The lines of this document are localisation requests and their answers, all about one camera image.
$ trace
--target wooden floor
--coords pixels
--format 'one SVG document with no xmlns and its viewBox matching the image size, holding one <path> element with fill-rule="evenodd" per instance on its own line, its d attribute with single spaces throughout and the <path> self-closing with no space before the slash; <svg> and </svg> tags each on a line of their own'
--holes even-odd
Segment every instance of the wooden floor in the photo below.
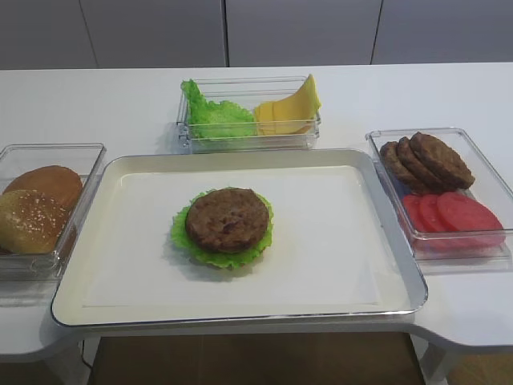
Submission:
<svg viewBox="0 0 513 385">
<path fill-rule="evenodd" d="M 0 384 L 58 385 L 43 363 L 0 364 Z M 104 338 L 90 385 L 421 385 L 399 333 Z M 450 385 L 513 384 L 513 355 L 467 356 Z"/>
</svg>

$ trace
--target yellow cheese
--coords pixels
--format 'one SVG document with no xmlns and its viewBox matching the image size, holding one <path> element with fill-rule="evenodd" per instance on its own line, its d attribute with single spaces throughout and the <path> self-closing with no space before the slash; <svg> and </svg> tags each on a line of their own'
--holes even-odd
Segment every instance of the yellow cheese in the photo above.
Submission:
<svg viewBox="0 0 513 385">
<path fill-rule="evenodd" d="M 291 96 L 276 102 L 264 102 L 258 106 L 255 109 L 258 111 L 255 117 L 258 122 L 276 122 L 274 125 L 262 124 L 260 130 L 263 135 L 288 135 L 303 130 L 305 122 L 301 120 L 313 119 L 320 106 L 315 80 L 309 75 L 299 90 Z"/>
</svg>

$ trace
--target white tray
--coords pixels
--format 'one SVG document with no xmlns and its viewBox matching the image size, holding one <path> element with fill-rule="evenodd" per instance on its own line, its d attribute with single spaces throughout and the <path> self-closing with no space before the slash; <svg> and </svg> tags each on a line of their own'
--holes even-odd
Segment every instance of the white tray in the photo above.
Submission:
<svg viewBox="0 0 513 385">
<path fill-rule="evenodd" d="M 169 241 L 190 199 L 227 186 L 274 210 L 273 245 L 234 271 Z M 67 326 L 406 314 L 426 296 L 363 152 L 129 156 L 106 168 L 52 313 Z"/>
</svg>

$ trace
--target plastic tray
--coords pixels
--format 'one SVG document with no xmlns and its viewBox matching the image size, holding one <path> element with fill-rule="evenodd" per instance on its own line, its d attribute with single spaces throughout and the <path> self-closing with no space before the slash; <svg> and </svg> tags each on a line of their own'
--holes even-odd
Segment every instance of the plastic tray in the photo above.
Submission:
<svg viewBox="0 0 513 385">
<path fill-rule="evenodd" d="M 57 279 L 62 272 L 103 171 L 102 144 L 12 144 L 0 152 L 0 192 L 16 177 L 57 164 L 77 172 L 83 191 L 55 248 L 45 254 L 0 255 L 0 279 Z"/>
<path fill-rule="evenodd" d="M 391 172 L 385 170 L 379 155 L 379 149 L 386 142 L 399 141 L 403 136 L 410 138 L 416 132 L 438 137 L 462 157 L 472 171 L 475 182 L 470 189 L 461 191 L 461 193 L 473 197 L 487 206 L 501 221 L 504 230 L 423 233 L 414 229 L 402 204 L 402 198 L 410 191 Z M 459 128 L 377 131 L 367 134 L 366 138 L 370 143 L 374 162 L 383 186 L 394 205 L 398 220 L 402 223 L 404 233 L 410 241 L 415 257 L 422 262 L 421 266 L 430 266 L 432 272 L 504 270 L 511 268 L 513 194 L 465 131 Z M 475 241 L 490 235 L 504 236 L 506 240 L 496 247 L 454 247 L 454 245 L 468 245 L 468 241 Z M 452 247 L 445 249 L 434 247 L 440 245 L 440 243 L 436 243 L 439 240 L 444 242 L 443 245 L 451 244 Z"/>
<path fill-rule="evenodd" d="M 195 80 L 207 100 L 221 102 L 229 100 L 252 111 L 262 102 L 280 100 L 296 92 L 306 77 L 276 77 L 253 79 L 207 79 Z M 321 117 L 317 113 L 312 120 L 295 120 L 266 123 L 238 124 L 189 124 L 188 101 L 182 92 L 176 122 L 181 146 L 190 153 L 237 152 L 276 149 L 313 148 L 319 137 Z M 201 138 L 199 133 L 208 126 L 216 130 L 218 137 Z M 262 130 L 276 126 L 301 130 L 292 135 L 263 136 Z M 230 137 L 232 129 L 252 130 L 252 135 Z"/>
<path fill-rule="evenodd" d="M 227 186 L 274 212 L 273 244 L 235 270 L 191 260 L 169 236 L 193 197 Z M 363 152 L 129 156 L 106 168 L 52 312 L 67 326 L 392 317 L 426 296 Z"/>
</svg>

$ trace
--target table leg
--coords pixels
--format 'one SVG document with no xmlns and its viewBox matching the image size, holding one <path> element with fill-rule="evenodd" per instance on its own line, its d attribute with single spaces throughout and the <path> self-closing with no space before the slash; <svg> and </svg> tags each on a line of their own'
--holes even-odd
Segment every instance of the table leg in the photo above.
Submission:
<svg viewBox="0 0 513 385">
<path fill-rule="evenodd" d="M 446 377 L 458 363 L 460 355 L 445 351 L 414 335 L 410 338 L 426 385 L 447 385 Z"/>
<path fill-rule="evenodd" d="M 85 341 L 84 359 L 92 363 L 95 360 L 100 338 Z M 56 374 L 63 385 L 87 385 L 91 370 L 82 361 L 82 343 L 70 346 L 45 360 L 45 364 Z"/>
</svg>

